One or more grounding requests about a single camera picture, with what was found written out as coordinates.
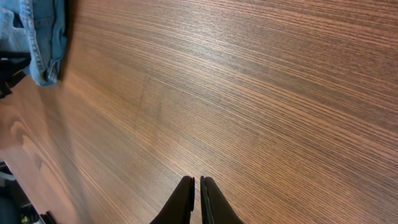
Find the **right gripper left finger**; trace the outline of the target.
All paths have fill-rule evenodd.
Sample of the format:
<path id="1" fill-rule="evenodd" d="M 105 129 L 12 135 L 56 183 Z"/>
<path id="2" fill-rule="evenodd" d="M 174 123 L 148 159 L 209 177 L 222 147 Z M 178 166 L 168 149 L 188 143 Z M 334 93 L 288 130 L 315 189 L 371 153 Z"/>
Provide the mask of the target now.
<path id="1" fill-rule="evenodd" d="M 195 178 L 186 175 L 150 224 L 189 224 L 194 203 Z"/>

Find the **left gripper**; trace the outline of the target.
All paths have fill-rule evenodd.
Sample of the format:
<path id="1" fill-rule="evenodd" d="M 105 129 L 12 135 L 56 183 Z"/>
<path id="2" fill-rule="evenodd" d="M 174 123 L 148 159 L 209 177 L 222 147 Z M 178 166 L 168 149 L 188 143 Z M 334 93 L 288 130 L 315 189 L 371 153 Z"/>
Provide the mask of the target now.
<path id="1" fill-rule="evenodd" d="M 1 51 L 1 99 L 12 94 L 26 74 L 22 71 L 30 64 L 30 53 Z"/>

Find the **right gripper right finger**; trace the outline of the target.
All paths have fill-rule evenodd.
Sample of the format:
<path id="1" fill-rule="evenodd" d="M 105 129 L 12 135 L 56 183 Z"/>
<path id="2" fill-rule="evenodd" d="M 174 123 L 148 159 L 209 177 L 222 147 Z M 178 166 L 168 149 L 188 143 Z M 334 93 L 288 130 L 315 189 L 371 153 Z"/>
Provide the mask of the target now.
<path id="1" fill-rule="evenodd" d="M 201 176 L 202 224 L 243 224 L 211 177 Z"/>

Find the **light blue jeans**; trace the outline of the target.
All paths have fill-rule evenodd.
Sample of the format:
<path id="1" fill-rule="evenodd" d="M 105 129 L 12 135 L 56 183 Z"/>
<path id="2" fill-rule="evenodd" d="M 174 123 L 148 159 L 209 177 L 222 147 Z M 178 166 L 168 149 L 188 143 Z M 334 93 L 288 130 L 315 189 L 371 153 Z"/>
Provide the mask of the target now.
<path id="1" fill-rule="evenodd" d="M 56 84 L 67 48 L 64 0 L 1 0 L 1 52 L 29 54 L 23 71 L 39 86 Z"/>

